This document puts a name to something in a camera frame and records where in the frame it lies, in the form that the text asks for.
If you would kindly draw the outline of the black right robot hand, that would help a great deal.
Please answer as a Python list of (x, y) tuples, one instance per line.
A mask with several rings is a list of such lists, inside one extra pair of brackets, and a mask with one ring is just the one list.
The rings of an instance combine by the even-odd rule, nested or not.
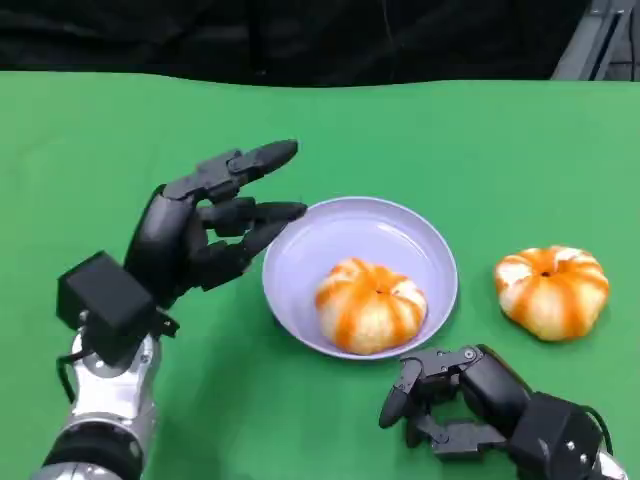
[[(489, 449), (505, 448), (532, 395), (524, 380), (482, 344), (457, 351), (428, 348), (405, 354), (400, 362), (379, 427), (404, 419), (406, 445), (426, 442), (441, 459), (477, 458)], [(479, 421), (436, 421), (433, 407), (457, 395)]]

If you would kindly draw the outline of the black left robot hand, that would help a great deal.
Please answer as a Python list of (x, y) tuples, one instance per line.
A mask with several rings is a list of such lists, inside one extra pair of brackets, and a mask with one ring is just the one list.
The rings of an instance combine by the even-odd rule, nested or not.
[(307, 206), (259, 203), (240, 190), (284, 166), (297, 151), (295, 140), (231, 150), (158, 186), (136, 226), (125, 269), (164, 309), (192, 288), (208, 291), (243, 275)]

